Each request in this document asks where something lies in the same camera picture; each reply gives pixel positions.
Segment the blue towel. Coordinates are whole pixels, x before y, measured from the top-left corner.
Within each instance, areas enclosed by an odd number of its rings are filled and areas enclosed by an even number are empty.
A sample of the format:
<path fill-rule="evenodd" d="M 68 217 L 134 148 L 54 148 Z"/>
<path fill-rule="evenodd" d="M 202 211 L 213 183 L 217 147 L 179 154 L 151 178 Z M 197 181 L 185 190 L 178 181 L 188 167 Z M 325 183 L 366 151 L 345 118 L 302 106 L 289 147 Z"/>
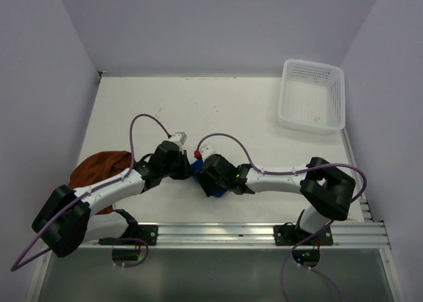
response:
<path fill-rule="evenodd" d="M 191 165 L 194 180 L 200 185 L 207 197 L 222 197 L 227 189 L 220 186 L 209 174 L 202 170 L 203 160 L 194 161 Z"/>

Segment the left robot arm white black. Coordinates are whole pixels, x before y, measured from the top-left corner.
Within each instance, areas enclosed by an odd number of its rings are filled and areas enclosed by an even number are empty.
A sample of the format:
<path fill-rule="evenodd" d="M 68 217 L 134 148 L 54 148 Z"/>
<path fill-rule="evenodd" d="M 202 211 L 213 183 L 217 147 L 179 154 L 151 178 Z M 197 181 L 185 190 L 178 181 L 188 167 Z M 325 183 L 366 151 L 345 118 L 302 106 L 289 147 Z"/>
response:
<path fill-rule="evenodd" d="M 105 215 L 100 211 L 158 186 L 166 177 L 185 180 L 191 175 L 182 142 L 171 137 L 157 146 L 148 161 L 140 160 L 109 179 L 82 188 L 56 188 L 32 229 L 59 258 L 93 240 L 108 245 L 130 244 L 142 236 L 135 218 L 123 209 Z"/>

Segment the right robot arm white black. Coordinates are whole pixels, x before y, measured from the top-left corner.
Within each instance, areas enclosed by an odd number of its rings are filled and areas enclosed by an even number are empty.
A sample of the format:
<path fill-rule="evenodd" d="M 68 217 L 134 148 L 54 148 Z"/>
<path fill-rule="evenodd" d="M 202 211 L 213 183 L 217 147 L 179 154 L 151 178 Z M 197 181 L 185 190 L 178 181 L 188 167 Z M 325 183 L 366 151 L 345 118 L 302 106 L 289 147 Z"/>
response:
<path fill-rule="evenodd" d="M 226 158 L 212 154 L 194 173 L 207 196 L 225 191 L 236 195 L 286 192 L 302 195 L 310 206 L 299 216 L 294 235 L 309 244 L 318 230 L 331 221 L 345 221 L 353 200 L 356 181 L 338 165 L 313 157 L 300 167 L 255 169 L 250 164 L 232 165 Z"/>

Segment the brown towel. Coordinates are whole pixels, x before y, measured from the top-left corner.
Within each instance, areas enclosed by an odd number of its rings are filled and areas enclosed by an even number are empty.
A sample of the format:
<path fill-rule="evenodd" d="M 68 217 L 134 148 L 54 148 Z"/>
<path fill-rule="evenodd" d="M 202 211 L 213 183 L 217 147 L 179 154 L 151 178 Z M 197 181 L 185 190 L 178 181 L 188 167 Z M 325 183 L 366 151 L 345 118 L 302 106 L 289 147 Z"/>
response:
<path fill-rule="evenodd" d="M 126 170 L 132 161 L 128 151 L 102 151 L 91 155 L 71 173 L 67 186 L 80 188 L 111 178 Z"/>

